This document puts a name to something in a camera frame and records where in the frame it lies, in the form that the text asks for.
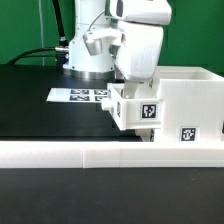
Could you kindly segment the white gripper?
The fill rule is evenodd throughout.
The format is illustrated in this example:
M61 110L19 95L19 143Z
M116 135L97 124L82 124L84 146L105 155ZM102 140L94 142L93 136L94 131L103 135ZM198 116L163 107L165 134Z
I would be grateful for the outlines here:
M103 39L111 45L116 68L130 81L124 83L123 97L133 99L137 83L153 79L162 48L163 25L170 23L172 9L167 0L108 0L104 12L114 23L109 28L89 28L83 40L91 56L103 52Z

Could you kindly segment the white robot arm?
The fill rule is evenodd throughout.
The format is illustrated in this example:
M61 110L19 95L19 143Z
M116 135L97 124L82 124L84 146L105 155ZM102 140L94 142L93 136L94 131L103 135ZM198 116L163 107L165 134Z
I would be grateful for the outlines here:
M153 80L172 8L167 0L75 0L75 36L63 68L86 77Z

